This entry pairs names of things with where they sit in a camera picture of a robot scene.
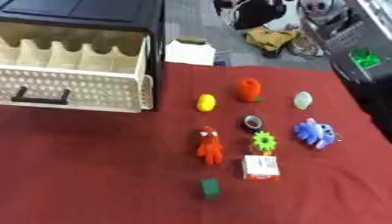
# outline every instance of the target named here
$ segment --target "blue plush toy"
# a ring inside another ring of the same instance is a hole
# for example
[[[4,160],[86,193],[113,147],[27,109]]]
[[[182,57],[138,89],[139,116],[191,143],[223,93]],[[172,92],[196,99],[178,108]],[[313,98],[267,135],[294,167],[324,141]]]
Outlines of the blue plush toy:
[[[306,140],[308,144],[316,144],[318,150],[332,144],[336,137],[330,125],[317,123],[313,118],[294,126],[294,132],[298,139]]]

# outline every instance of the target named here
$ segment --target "orange fruit toy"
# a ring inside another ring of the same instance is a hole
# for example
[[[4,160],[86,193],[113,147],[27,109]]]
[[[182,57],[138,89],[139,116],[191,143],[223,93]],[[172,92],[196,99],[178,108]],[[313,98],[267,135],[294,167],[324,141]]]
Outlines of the orange fruit toy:
[[[243,78],[238,81],[237,94],[244,102],[256,102],[262,92],[262,86],[253,78]]]

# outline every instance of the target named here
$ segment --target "yellow ball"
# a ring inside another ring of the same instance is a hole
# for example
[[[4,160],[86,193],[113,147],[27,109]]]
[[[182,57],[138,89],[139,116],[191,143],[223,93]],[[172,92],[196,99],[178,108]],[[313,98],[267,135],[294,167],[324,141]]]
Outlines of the yellow ball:
[[[198,110],[200,112],[212,111],[216,105],[215,97],[211,94],[203,94],[198,100]]]

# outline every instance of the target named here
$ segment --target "tape roll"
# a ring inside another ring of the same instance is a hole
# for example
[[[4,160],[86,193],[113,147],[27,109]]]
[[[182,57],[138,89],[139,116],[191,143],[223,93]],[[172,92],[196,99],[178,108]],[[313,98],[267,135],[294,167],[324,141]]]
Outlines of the tape roll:
[[[263,120],[256,115],[247,115],[243,118],[242,127],[251,133],[261,131],[263,129]]]

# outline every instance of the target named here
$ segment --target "green gear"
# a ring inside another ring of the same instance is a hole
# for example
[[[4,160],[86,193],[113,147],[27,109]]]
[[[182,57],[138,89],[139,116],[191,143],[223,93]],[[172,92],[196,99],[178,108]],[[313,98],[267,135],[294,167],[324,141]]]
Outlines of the green gear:
[[[252,139],[253,145],[257,147],[259,151],[273,151],[277,145],[277,141],[275,141],[275,138],[270,135],[269,132],[256,132]]]

